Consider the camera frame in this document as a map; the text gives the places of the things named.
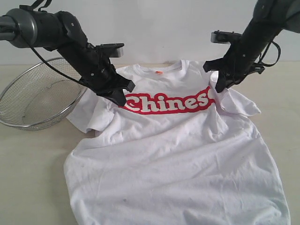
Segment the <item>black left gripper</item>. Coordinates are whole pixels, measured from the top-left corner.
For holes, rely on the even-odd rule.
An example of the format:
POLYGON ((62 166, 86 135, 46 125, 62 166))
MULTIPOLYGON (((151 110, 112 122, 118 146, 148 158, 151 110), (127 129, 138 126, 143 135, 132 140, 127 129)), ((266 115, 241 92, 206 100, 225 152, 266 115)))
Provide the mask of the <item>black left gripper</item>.
POLYGON ((80 81, 86 87, 117 106, 124 106, 126 97, 123 90, 132 92, 135 84, 117 74, 110 58, 97 52, 96 46, 87 42, 65 44, 59 54, 78 72, 80 81))

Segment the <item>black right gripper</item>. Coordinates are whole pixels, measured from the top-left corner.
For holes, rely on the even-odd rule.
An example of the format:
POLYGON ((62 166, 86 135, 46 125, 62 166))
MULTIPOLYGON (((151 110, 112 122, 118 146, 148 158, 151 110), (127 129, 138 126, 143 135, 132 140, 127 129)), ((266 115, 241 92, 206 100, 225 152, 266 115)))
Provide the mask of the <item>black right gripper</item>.
POLYGON ((245 73, 266 47, 265 30, 266 24, 251 21, 239 41, 230 47, 224 58, 205 61, 205 72, 218 71, 215 86, 217 93, 232 87, 245 77, 245 73))

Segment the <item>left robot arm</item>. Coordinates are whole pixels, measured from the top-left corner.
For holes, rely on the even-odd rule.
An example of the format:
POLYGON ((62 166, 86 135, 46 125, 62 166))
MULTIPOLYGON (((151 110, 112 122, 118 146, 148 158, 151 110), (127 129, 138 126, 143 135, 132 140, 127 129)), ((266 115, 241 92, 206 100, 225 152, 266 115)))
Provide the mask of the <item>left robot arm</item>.
POLYGON ((135 87, 133 81, 116 72, 110 61, 121 57, 124 44, 94 46, 70 12, 52 14, 21 5, 1 16, 0 38, 33 52, 36 48, 57 51, 80 75, 74 82, 118 106, 124 106, 127 101, 123 91, 132 92, 135 87))

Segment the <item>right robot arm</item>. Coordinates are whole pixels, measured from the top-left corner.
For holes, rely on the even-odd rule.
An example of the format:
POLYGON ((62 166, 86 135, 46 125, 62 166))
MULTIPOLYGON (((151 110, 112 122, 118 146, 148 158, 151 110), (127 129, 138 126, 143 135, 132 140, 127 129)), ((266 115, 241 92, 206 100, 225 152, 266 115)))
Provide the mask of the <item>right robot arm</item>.
POLYGON ((300 31, 300 2, 298 0, 259 0, 253 17, 242 34, 216 30, 211 34, 211 42, 230 44, 226 54, 216 60, 206 61, 205 72, 217 71, 215 90, 220 93, 240 84, 248 75, 261 74, 271 64, 263 63, 270 45, 280 46, 274 38, 283 30, 294 33, 300 31))

